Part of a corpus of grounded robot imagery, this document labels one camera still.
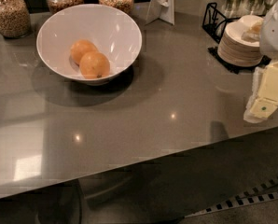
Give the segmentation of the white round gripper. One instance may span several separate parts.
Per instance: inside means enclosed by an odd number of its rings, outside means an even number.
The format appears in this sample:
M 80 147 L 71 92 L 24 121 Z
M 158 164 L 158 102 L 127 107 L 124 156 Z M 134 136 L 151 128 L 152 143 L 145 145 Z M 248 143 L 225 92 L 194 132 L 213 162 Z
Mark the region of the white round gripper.
M 253 74 L 252 95 L 243 114 L 250 123 L 268 119 L 278 108 L 278 0 L 264 17 L 259 46 L 263 55 L 274 60 Z

